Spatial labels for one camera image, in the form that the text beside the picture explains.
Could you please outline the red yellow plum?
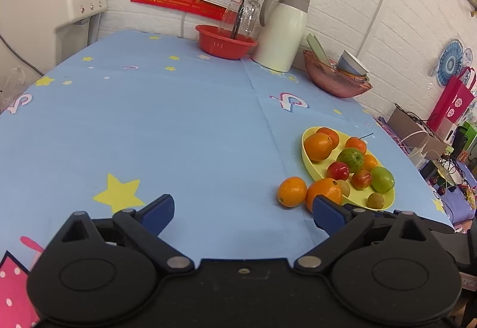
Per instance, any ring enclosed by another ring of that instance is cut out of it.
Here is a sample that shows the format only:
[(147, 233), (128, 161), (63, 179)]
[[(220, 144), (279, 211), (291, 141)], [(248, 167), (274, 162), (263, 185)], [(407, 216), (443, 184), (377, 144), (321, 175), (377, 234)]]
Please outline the red yellow plum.
[(364, 190), (372, 183), (372, 176), (369, 171), (361, 169), (355, 172), (351, 178), (351, 184), (356, 190)]

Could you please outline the red tomato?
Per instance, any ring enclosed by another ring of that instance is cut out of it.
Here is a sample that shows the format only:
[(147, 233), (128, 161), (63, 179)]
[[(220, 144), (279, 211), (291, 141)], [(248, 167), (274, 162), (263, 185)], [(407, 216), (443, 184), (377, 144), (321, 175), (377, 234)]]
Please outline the red tomato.
[(335, 161), (326, 171), (326, 177), (333, 180), (347, 180), (349, 178), (349, 166), (346, 163)]

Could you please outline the light green apple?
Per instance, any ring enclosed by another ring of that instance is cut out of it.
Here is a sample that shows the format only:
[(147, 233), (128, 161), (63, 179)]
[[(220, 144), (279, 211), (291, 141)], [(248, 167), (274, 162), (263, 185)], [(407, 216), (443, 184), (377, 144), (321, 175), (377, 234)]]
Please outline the light green apple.
[(376, 192), (385, 194), (394, 188), (394, 176), (385, 167), (374, 167), (370, 174), (371, 186)]

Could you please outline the dark green mango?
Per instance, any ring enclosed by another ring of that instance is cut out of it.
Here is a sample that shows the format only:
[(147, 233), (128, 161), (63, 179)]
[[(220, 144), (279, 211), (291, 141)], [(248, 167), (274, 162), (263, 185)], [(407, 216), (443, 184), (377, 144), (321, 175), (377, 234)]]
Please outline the dark green mango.
[(357, 148), (347, 147), (339, 153), (336, 161), (346, 164), (349, 168), (349, 173), (353, 174), (362, 169), (364, 155)]

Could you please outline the small orange kumquat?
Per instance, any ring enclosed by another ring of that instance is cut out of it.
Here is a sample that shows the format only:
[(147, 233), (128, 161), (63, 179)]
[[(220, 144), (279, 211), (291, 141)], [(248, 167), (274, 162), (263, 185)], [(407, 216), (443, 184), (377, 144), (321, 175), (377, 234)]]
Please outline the small orange kumquat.
[(364, 155), (362, 168), (368, 172), (378, 166), (378, 161), (373, 155)]

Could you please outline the large pear-shaped orange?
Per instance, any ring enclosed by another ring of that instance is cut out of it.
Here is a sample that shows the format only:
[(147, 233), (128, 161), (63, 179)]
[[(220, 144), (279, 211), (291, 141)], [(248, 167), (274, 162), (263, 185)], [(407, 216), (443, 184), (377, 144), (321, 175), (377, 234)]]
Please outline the large pear-shaped orange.
[(325, 133), (314, 133), (304, 141), (303, 146), (312, 162), (324, 161), (333, 151), (333, 141)]

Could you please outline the orange with long stem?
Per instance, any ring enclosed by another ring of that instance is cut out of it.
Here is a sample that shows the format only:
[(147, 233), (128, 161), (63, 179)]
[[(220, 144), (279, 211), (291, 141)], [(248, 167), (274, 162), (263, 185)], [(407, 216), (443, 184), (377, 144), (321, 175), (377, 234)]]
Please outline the orange with long stem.
[(359, 150), (363, 155), (367, 152), (367, 142), (366, 139), (373, 135), (373, 133), (366, 134), (361, 137), (349, 137), (344, 144), (345, 148), (354, 148)]

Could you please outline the round mandarin orange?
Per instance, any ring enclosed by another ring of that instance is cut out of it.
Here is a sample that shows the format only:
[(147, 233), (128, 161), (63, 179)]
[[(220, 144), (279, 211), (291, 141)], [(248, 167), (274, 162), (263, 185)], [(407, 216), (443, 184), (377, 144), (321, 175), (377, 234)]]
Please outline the round mandarin orange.
[(316, 133), (326, 134), (332, 140), (332, 144), (333, 144), (334, 149), (336, 147), (338, 147), (338, 145), (340, 144), (340, 136), (338, 135), (338, 133), (335, 132), (335, 130), (332, 130), (332, 129), (327, 128), (327, 127), (321, 127), (321, 128), (316, 130)]

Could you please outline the blue star-print tablecloth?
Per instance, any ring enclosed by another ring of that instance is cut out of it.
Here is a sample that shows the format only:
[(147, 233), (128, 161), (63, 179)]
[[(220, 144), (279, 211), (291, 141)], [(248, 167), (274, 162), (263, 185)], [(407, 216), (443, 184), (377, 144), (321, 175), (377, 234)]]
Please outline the blue star-print tablecloth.
[(280, 183), (309, 180), (302, 133), (323, 126), (365, 139), (395, 180), (394, 208), (447, 223), (434, 193), (368, 109), (245, 58), (124, 30), (30, 86), (1, 115), (1, 325), (33, 327), (26, 272), (76, 210), (109, 217), (168, 193), (162, 238), (195, 261), (296, 259), (324, 240)]

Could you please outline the cardboard box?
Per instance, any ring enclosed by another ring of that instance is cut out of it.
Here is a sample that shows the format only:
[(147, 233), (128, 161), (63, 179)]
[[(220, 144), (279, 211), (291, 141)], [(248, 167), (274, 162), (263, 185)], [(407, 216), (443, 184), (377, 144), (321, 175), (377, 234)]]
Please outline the cardboard box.
[(395, 105), (386, 124), (408, 150), (423, 147), (422, 154), (428, 159), (437, 159), (445, 154), (447, 145), (416, 114)]

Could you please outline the pink glass bowl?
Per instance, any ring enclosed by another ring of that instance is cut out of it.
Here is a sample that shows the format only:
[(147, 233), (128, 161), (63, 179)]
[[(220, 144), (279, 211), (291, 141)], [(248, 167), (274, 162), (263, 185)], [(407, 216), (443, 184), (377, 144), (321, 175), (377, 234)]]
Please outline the pink glass bowl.
[(373, 88), (369, 81), (358, 80), (340, 69), (320, 62), (311, 50), (303, 50), (303, 57), (312, 83), (334, 97), (353, 98)]

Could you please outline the pink gift bag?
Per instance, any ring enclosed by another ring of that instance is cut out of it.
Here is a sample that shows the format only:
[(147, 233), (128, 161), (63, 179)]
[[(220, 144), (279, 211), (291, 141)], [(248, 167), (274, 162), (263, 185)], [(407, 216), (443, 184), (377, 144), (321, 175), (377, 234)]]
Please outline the pink gift bag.
[(475, 99), (471, 92), (475, 84), (476, 70), (473, 67), (465, 66), (459, 76), (452, 75), (427, 120), (427, 126), (436, 132), (444, 119), (455, 124)]

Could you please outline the green-rimmed plate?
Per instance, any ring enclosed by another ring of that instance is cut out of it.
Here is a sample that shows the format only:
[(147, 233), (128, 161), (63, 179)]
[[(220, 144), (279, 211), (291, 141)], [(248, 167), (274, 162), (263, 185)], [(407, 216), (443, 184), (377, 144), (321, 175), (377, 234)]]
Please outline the green-rimmed plate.
[(316, 36), (313, 35), (313, 33), (309, 33), (306, 36), (306, 41), (310, 49), (314, 52), (315, 57), (318, 59), (318, 61), (326, 64), (327, 66), (331, 66), (331, 62), (329, 58), (327, 57), (327, 54), (324, 48), (321, 46), (320, 42), (318, 41)]

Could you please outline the white thermos jug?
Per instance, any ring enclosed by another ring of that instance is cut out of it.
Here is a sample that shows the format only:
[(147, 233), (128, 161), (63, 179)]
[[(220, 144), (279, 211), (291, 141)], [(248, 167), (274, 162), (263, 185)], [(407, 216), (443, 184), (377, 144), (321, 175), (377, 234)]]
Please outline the white thermos jug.
[(310, 0), (264, 0), (262, 27), (252, 60), (277, 72), (288, 72), (306, 29)]

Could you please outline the white machine with screen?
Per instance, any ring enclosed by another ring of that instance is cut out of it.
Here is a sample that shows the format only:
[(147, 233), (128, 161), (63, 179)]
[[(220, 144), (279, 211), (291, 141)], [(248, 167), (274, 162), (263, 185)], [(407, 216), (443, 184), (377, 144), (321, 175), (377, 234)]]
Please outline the white machine with screen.
[(1, 0), (1, 58), (45, 73), (83, 50), (107, 0)]

